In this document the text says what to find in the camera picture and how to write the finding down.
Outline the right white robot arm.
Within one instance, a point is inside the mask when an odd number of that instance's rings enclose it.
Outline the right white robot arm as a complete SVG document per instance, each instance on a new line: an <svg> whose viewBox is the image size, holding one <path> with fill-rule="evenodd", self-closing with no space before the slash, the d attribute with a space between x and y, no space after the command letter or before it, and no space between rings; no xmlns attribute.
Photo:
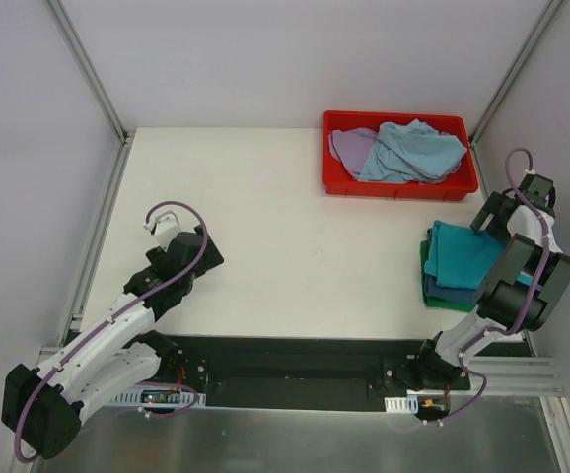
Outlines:
<svg viewBox="0 0 570 473"><path fill-rule="evenodd" d="M478 287L472 312L421 346L413 364L420 386L436 388L491 343L547 321L570 284L570 256L552 232L555 201L553 181L530 171L518 187L487 198L470 228L486 231L504 250Z"/></svg>

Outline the teal t shirt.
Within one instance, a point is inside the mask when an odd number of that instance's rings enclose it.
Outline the teal t shirt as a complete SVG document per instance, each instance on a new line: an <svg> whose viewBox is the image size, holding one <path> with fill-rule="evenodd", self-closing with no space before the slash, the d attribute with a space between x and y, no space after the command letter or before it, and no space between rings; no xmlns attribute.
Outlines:
<svg viewBox="0 0 570 473"><path fill-rule="evenodd" d="M505 247L487 232L435 221L424 271L440 287L477 290Z"/></svg>

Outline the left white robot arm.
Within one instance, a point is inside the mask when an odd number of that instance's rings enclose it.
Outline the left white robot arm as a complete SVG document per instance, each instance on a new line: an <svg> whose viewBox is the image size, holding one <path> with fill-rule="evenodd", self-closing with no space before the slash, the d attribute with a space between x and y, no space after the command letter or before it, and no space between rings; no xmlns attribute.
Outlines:
<svg viewBox="0 0 570 473"><path fill-rule="evenodd" d="M147 379L176 376L178 348L153 326L224 258L202 226L178 232L146 257L148 266L102 318L51 358L7 374L1 420L15 435L19 461L27 461L24 445L38 457L57 456L114 396Z"/></svg>

